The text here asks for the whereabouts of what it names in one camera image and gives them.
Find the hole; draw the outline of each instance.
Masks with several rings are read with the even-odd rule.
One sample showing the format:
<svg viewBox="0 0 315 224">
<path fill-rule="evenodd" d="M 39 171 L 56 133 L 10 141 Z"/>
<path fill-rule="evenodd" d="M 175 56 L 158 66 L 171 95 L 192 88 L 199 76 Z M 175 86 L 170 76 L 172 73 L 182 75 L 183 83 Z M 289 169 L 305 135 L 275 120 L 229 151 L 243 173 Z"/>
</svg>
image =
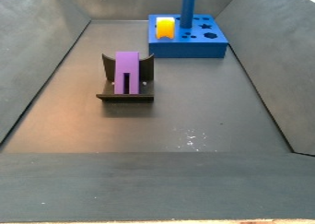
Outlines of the hole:
<svg viewBox="0 0 315 224">
<path fill-rule="evenodd" d="M 202 24 L 199 25 L 203 29 L 211 29 L 213 28 L 213 25 L 209 25 L 209 24 Z"/>
<path fill-rule="evenodd" d="M 206 38 L 215 39 L 215 38 L 218 37 L 218 35 L 214 34 L 214 33 L 211 33 L 211 32 L 207 32 L 207 33 L 205 34 L 205 37 L 206 37 Z"/>
<path fill-rule="evenodd" d="M 130 83 L 131 83 L 131 74 L 123 74 L 123 93 L 130 94 Z"/>
</svg>

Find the dark gray floor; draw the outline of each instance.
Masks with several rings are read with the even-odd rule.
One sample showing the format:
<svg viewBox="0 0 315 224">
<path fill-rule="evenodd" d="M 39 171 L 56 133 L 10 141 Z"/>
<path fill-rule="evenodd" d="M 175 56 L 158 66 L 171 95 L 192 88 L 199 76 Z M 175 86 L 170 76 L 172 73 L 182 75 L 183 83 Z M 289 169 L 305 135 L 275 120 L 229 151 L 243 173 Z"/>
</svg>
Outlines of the dark gray floor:
<svg viewBox="0 0 315 224">
<path fill-rule="evenodd" d="M 146 30 L 88 27 L 3 146 L 0 220 L 315 218 L 315 159 L 290 153 L 230 50 L 158 59 L 152 104 L 96 99 L 102 53 L 147 56 Z"/>
<path fill-rule="evenodd" d="M 2 154 L 2 221 L 315 218 L 294 154 Z"/>
<path fill-rule="evenodd" d="M 290 152 L 230 49 L 225 59 L 156 59 L 152 104 L 95 97 L 102 54 L 147 57 L 147 33 L 147 21 L 90 24 L 3 152 Z"/>
</svg>

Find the bin floor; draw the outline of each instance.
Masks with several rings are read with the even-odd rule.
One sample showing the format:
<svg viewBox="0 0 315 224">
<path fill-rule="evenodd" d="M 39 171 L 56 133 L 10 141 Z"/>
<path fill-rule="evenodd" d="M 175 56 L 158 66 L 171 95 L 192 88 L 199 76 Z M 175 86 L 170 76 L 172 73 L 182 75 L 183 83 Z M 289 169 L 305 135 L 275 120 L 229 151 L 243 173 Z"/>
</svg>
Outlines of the bin floor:
<svg viewBox="0 0 315 224">
<path fill-rule="evenodd" d="M 155 59 L 155 102 L 104 103 L 104 53 L 148 56 L 147 21 L 94 21 L 2 146 L 6 153 L 290 153 L 231 51 Z"/>
</svg>

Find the yellow block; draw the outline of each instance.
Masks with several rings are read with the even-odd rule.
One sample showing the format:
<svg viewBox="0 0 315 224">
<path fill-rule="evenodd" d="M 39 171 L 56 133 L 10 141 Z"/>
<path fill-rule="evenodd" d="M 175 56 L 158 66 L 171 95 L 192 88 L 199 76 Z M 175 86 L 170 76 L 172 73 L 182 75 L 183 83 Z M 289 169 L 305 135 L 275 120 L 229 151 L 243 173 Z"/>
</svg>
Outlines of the yellow block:
<svg viewBox="0 0 315 224">
<path fill-rule="evenodd" d="M 175 18 L 156 18 L 156 38 L 168 37 L 174 39 L 175 36 Z"/>
</svg>

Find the star-shaped hole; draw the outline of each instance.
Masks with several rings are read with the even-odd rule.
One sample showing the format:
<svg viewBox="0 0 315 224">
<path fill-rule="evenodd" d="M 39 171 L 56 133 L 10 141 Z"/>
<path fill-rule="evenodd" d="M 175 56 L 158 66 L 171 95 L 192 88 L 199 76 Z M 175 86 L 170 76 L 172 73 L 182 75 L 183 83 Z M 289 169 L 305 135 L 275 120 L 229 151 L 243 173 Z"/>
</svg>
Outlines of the star-shaped hole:
<svg viewBox="0 0 315 224">
<path fill-rule="evenodd" d="M 213 26 L 211 25 L 209 25 L 209 24 L 202 24 L 202 25 L 199 25 L 203 29 L 211 29 L 213 28 Z"/>
</svg>

